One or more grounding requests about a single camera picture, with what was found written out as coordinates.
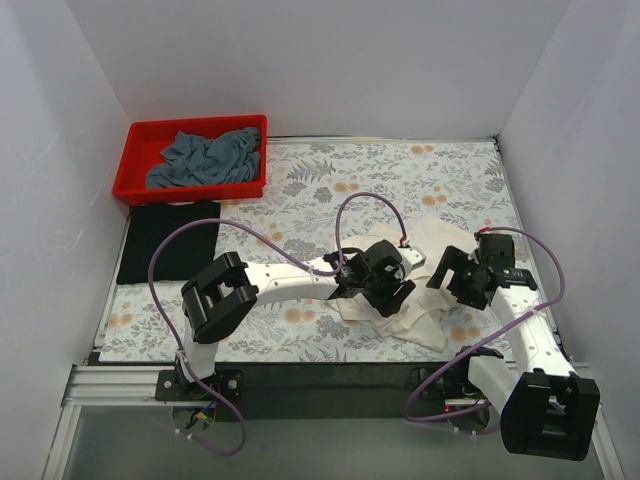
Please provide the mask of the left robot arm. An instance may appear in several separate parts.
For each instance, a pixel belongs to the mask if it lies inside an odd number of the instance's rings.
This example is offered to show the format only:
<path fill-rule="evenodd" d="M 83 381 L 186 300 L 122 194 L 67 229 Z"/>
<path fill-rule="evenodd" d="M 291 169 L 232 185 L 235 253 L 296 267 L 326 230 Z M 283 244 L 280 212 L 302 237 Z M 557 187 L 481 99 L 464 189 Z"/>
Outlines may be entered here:
<path fill-rule="evenodd" d="M 236 252 L 216 258 L 181 289 L 186 339 L 177 354 L 178 387 L 193 400 L 213 386 L 218 343 L 230 336 L 255 307 L 299 299 L 338 300 L 361 296 L 388 318 L 401 309 L 415 289 L 409 275 L 425 256 L 408 245 L 380 240 L 362 251 L 347 248 L 304 264 L 244 262 Z"/>

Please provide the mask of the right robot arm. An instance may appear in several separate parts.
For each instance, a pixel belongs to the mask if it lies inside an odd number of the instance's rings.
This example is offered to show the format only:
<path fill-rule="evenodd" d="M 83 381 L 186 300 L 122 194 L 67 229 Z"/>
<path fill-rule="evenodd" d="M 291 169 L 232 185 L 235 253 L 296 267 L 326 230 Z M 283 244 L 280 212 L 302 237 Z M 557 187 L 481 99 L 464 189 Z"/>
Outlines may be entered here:
<path fill-rule="evenodd" d="M 475 233 L 476 249 L 453 245 L 428 287 L 445 285 L 462 305 L 491 309 L 515 369 L 486 343 L 463 348 L 443 373 L 464 397 L 481 395 L 500 415 L 501 439 L 513 454 L 570 461 L 586 458 L 600 403 L 596 382 L 580 376 L 557 345 L 533 274 L 517 267 L 514 229 Z"/>

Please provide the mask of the cream white t shirt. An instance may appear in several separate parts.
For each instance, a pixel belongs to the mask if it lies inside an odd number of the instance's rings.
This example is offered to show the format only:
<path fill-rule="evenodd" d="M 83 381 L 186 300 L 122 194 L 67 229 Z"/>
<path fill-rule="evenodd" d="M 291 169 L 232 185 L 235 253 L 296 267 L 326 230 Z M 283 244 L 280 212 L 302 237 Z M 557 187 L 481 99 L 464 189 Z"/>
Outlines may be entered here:
<path fill-rule="evenodd" d="M 429 214 L 423 215 L 410 230 L 409 239 L 410 245 L 424 254 L 425 263 L 409 275 L 415 289 L 397 314 L 382 317 L 361 294 L 352 299 L 331 300 L 329 305 L 343 320 L 369 323 L 382 337 L 395 337 L 442 352 L 446 338 L 440 320 L 457 301 L 444 286 L 430 289 L 426 284 L 448 246 L 469 254 L 475 250 L 476 242 L 471 233 Z"/>

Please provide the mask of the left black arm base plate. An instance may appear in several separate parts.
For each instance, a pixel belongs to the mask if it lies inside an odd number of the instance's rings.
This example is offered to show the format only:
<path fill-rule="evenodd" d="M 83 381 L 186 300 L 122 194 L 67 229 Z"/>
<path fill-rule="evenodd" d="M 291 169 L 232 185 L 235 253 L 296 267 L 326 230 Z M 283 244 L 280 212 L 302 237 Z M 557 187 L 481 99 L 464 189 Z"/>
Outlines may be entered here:
<path fill-rule="evenodd" d="M 244 374 L 241 370 L 222 369 L 202 382 L 225 398 L 236 401 L 242 397 Z M 156 401 L 204 401 L 211 398 L 200 384 L 187 381 L 177 369 L 161 370 L 158 374 L 154 394 Z"/>

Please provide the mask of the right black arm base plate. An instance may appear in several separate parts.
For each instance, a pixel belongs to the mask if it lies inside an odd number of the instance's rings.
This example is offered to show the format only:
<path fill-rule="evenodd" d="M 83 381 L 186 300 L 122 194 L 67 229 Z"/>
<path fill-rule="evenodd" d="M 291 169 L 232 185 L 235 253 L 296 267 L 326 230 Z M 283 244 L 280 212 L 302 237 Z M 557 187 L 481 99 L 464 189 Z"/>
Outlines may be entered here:
<path fill-rule="evenodd" d="M 416 367 L 409 372 L 409 384 L 417 388 L 433 371 L 425 367 Z M 472 401 L 484 400 L 484 394 L 461 373 L 452 370 L 430 383 L 420 394 L 424 400 L 465 399 Z"/>

